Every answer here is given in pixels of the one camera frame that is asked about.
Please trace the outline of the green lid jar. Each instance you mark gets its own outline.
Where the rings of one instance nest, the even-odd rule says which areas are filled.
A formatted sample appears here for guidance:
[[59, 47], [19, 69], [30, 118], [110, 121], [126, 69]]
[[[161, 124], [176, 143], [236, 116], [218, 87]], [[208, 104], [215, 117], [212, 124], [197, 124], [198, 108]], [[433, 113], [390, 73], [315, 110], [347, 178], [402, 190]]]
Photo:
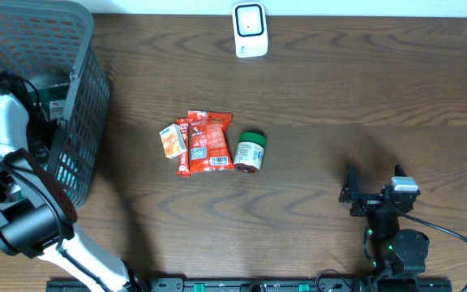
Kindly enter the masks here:
[[244, 173], [257, 173], [261, 169], [266, 148], [266, 137], [253, 131], [240, 135], [233, 165]]

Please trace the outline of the red snack bag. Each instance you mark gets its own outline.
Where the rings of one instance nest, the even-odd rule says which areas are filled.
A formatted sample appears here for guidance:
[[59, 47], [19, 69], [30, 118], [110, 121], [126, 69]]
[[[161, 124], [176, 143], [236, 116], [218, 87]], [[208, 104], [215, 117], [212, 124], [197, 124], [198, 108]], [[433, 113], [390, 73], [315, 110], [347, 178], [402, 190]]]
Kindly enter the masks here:
[[191, 174], [234, 168], [225, 138], [232, 117], [230, 113], [188, 111], [191, 134]]

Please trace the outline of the orange Kleenex tissue pack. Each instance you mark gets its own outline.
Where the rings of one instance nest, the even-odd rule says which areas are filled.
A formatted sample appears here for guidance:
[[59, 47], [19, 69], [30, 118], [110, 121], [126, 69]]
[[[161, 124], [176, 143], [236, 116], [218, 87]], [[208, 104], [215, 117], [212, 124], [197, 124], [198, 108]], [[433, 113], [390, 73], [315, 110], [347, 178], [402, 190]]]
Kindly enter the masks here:
[[186, 145], [182, 136], [181, 127], [173, 123], [160, 132], [162, 147], [165, 156], [174, 159], [186, 151]]

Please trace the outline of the green 3M gloves package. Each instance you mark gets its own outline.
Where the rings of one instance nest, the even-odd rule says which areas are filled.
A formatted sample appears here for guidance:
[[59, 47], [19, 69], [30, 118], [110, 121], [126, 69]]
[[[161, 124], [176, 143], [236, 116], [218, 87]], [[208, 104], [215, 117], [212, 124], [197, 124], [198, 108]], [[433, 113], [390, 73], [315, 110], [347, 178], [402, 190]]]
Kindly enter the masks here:
[[31, 87], [30, 96], [33, 101], [31, 119], [44, 119], [46, 122], [63, 120], [69, 84], [54, 84], [49, 87]]

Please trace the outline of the red candy bar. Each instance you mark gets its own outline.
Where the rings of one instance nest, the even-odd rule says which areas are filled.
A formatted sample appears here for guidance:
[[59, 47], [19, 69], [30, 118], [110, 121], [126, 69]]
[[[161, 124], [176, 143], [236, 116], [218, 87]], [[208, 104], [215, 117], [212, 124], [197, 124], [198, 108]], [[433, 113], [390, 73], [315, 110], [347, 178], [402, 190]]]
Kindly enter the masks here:
[[185, 145], [185, 151], [179, 156], [177, 176], [189, 178], [191, 176], [189, 162], [189, 119], [178, 118], [176, 120], [176, 123], [180, 127], [180, 132], [182, 133], [182, 140]]

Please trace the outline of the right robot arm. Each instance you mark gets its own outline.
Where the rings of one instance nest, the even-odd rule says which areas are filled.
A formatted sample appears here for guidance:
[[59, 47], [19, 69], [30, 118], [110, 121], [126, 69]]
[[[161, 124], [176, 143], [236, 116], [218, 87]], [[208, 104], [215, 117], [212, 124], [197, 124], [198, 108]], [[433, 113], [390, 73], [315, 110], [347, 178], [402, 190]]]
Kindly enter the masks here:
[[399, 217], [413, 209], [420, 190], [400, 165], [388, 185], [378, 193], [361, 191], [356, 169], [349, 165], [339, 201], [350, 203], [352, 217], [365, 217], [363, 239], [366, 258], [375, 271], [353, 281], [352, 291], [419, 292], [418, 275], [426, 271], [429, 238], [413, 229], [402, 229]]

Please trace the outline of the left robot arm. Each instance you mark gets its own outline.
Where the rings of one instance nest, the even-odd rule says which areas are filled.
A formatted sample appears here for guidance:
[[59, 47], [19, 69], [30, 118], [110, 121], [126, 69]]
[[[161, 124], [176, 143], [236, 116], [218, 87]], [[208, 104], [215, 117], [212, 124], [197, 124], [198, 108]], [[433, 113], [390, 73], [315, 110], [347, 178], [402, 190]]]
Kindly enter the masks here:
[[71, 199], [40, 163], [56, 131], [28, 80], [0, 73], [0, 250], [64, 269], [91, 291], [147, 291], [124, 260], [78, 225]]

